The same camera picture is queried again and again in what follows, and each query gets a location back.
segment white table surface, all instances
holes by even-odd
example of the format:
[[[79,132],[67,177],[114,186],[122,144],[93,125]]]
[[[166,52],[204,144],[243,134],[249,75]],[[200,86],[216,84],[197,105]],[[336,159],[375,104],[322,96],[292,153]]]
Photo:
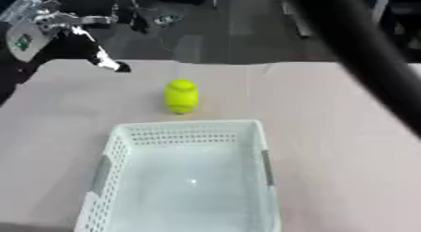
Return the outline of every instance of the white table surface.
[[[264,125],[285,232],[421,231],[420,142],[338,65],[129,63],[49,63],[0,109],[0,231],[71,231],[118,123],[235,118]],[[179,77],[187,116],[163,106]]]

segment white plastic basket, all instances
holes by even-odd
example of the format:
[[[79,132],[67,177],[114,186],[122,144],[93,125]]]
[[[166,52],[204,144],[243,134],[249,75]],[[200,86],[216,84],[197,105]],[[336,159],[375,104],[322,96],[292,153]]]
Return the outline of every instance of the white plastic basket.
[[[117,126],[75,231],[280,231],[260,123]]]

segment floor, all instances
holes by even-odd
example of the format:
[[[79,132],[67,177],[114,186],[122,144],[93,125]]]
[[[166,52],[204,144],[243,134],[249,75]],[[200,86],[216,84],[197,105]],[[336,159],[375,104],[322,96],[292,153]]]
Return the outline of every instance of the floor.
[[[258,64],[279,61],[332,61],[318,39],[301,39],[281,0],[219,0],[202,6],[159,4],[145,11],[152,18],[179,14],[182,22],[150,34],[127,25],[95,31],[116,59],[161,59],[205,64]]]

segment black cable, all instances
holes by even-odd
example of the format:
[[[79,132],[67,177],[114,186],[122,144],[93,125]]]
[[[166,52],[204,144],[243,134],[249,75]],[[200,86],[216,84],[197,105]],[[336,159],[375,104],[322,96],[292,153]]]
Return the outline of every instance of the black cable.
[[[349,72],[421,138],[421,81],[358,0],[292,0]]]

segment tennis ball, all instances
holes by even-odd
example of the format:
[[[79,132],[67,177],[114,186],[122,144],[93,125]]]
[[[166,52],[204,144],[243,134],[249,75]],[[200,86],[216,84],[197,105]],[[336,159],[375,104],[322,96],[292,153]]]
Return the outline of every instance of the tennis ball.
[[[165,88],[164,96],[165,105],[176,114],[191,113],[197,106],[197,88],[189,80],[171,81]]]

